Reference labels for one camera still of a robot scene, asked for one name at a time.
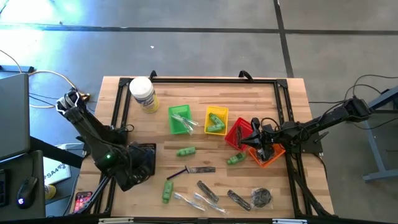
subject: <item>wooden tabletop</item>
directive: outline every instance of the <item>wooden tabletop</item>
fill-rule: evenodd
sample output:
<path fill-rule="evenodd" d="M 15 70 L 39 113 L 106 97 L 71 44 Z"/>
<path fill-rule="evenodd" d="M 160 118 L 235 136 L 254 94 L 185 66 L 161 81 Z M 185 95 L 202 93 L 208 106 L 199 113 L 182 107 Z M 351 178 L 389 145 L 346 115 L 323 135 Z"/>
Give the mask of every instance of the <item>wooden tabletop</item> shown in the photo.
<path fill-rule="evenodd" d="M 119 78 L 103 78 L 95 109 L 95 116 L 103 124 L 111 123 Z M 288 78 L 287 80 L 295 120 L 301 122 L 310 120 L 312 116 L 303 79 Z M 131 98 L 127 124 L 133 124 L 135 127 L 135 130 L 129 133 L 129 141 L 157 144 L 155 176 L 126 192 L 116 186 L 112 216 L 230 218 L 287 218 L 294 216 L 286 163 L 283 157 L 278 158 L 265 169 L 261 169 L 250 156 L 244 162 L 227 166 L 226 160 L 238 151 L 224 141 L 224 136 L 204 133 L 207 106 L 229 108 L 228 129 L 232 128 L 238 117 L 246 121 L 250 121 L 253 117 L 271 117 L 278 120 L 272 85 L 155 83 L 154 88 L 160 102 L 159 109 L 153 114 L 144 113 L 134 98 Z M 178 105 L 190 105 L 193 120 L 200 124 L 195 128 L 193 136 L 170 134 L 167 110 L 170 106 Z M 119 110 L 118 126 L 121 122 L 123 106 L 124 98 Z M 177 157 L 175 155 L 177 149 L 190 146 L 195 146 L 197 149 L 194 156 Z M 325 171 L 321 162 L 314 155 L 303 154 L 303 164 L 308 188 L 324 208 L 333 213 Z M 181 193 L 188 198 L 193 198 L 195 192 L 204 195 L 197 187 L 197 182 L 201 180 L 220 197 L 218 205 L 228 211 L 227 215 L 222 215 L 212 208 L 201 212 L 186 202 L 174 198 L 168 204 L 162 203 L 162 191 L 166 177 L 183 169 L 185 165 L 190 167 L 215 166 L 216 173 L 182 174 L 173 179 L 174 192 Z M 86 158 L 81 166 L 75 193 L 94 191 L 99 179 L 100 171 L 90 157 Z M 245 211 L 226 194 L 231 189 L 250 202 L 252 190 L 259 187 L 270 190 L 272 201 L 264 208 L 250 212 Z M 304 211 L 300 187 L 297 186 L 297 189 L 300 208 Z M 104 192 L 101 211 L 106 203 L 108 187 Z"/>

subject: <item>green toy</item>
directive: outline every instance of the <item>green toy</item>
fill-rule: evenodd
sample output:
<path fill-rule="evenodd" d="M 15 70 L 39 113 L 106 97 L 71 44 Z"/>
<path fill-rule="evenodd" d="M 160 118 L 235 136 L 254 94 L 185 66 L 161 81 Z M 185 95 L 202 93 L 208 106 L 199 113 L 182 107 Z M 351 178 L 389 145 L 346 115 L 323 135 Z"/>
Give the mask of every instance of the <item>green toy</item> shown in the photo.
<path fill-rule="evenodd" d="M 216 125 L 207 127 L 208 132 L 217 132 L 217 131 L 221 131 L 222 129 L 223 129 L 223 127 L 220 124 L 216 124 Z"/>
<path fill-rule="evenodd" d="M 186 147 L 177 151 L 177 156 L 189 156 L 196 153 L 195 147 Z"/>
<path fill-rule="evenodd" d="M 213 123 L 220 124 L 222 129 L 225 128 L 224 122 L 219 117 L 217 117 L 215 114 L 209 113 L 209 118 L 211 119 L 211 121 Z"/>
<path fill-rule="evenodd" d="M 166 180 L 164 182 L 164 189 L 163 189 L 163 203 L 168 203 L 171 196 L 172 196 L 172 191 L 173 191 L 173 182 Z"/>
<path fill-rule="evenodd" d="M 240 152 L 238 154 L 236 154 L 235 156 L 229 158 L 226 163 L 228 165 L 233 165 L 233 164 L 237 164 L 241 161 L 243 161 L 246 158 L 246 153 L 245 152 Z"/>

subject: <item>concrete floor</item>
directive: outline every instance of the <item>concrete floor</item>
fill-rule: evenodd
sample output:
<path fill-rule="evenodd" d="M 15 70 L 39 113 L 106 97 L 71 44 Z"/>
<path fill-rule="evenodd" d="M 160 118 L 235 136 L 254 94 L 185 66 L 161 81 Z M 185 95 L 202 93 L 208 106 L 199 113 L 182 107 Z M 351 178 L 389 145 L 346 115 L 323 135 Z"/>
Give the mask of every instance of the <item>concrete floor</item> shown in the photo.
<path fill-rule="evenodd" d="M 398 1 L 279 0 L 286 29 L 397 30 Z M 35 9 L 45 9 L 36 13 Z M 0 23 L 112 27 L 212 27 L 278 29 L 273 0 L 10 0 Z M 342 100 L 364 74 L 396 76 L 398 35 L 286 35 L 294 77 L 305 79 L 310 101 Z M 233 76 L 242 69 L 254 77 L 287 77 L 279 34 L 68 32 L 0 30 L 1 49 L 21 65 L 65 74 L 96 100 L 105 75 Z M 0 63 L 12 64 L 0 55 Z M 379 90 L 398 80 L 366 78 Z M 30 79 L 30 91 L 61 96 L 69 86 L 47 74 Z M 376 92 L 358 87 L 370 101 Z M 314 116 L 331 105 L 311 105 Z M 391 117 L 373 118 L 379 124 Z M 375 135 L 383 150 L 396 148 L 397 123 Z M 77 132 L 55 110 L 30 109 L 31 135 L 51 144 L 76 142 Z M 335 213 L 345 218 L 398 222 L 398 178 L 365 184 L 377 171 L 366 133 L 352 124 L 328 130 L 322 140 Z M 394 167 L 398 153 L 383 153 Z M 52 204 L 63 211 L 66 202 Z"/>

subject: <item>clear plastic bag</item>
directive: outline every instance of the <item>clear plastic bag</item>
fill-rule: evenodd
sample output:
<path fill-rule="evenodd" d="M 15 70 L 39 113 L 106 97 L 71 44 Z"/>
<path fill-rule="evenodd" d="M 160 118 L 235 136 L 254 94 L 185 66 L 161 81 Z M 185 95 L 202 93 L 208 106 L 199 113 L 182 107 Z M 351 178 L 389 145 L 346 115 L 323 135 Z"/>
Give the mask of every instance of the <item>clear plastic bag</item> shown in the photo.
<path fill-rule="evenodd" d="M 252 208 L 271 207 L 272 195 L 271 192 L 265 188 L 252 189 L 250 206 Z"/>
<path fill-rule="evenodd" d="M 198 203 L 196 203 L 196 202 L 194 202 L 192 200 L 186 199 L 184 196 L 180 195 L 179 193 L 174 192 L 174 198 L 184 200 L 188 204 L 194 206 L 195 208 L 197 208 L 197 209 L 199 209 L 199 210 L 201 210 L 203 212 L 206 211 L 206 209 L 202 205 L 200 205 L 200 204 L 198 204 Z"/>
<path fill-rule="evenodd" d="M 195 199 L 201 200 L 202 202 L 206 202 L 211 208 L 214 208 L 215 210 L 217 210 L 217 211 L 219 211 L 221 213 L 228 214 L 228 212 L 225 209 L 221 208 L 220 206 L 218 206 L 214 202 L 211 202 L 211 201 L 207 200 L 204 196 L 202 196 L 202 195 L 200 195 L 200 194 L 198 194 L 196 192 L 193 195 L 193 197 Z"/>
<path fill-rule="evenodd" d="M 185 128 L 188 130 L 189 135 L 193 134 L 193 128 L 192 126 L 198 126 L 199 123 L 196 121 L 192 121 L 188 118 L 181 117 L 179 114 L 172 114 L 172 118 L 176 119 L 177 121 L 181 122 Z"/>

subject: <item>computer mouse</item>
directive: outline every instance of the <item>computer mouse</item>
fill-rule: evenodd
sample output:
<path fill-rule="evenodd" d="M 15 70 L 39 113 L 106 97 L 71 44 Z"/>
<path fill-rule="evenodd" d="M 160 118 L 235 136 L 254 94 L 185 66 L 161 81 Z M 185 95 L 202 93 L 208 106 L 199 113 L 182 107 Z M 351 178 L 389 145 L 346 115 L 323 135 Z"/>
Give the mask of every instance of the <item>computer mouse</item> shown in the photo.
<path fill-rule="evenodd" d="M 17 206 L 20 209 L 29 208 L 35 200 L 36 177 L 26 178 L 19 187 L 17 194 Z"/>

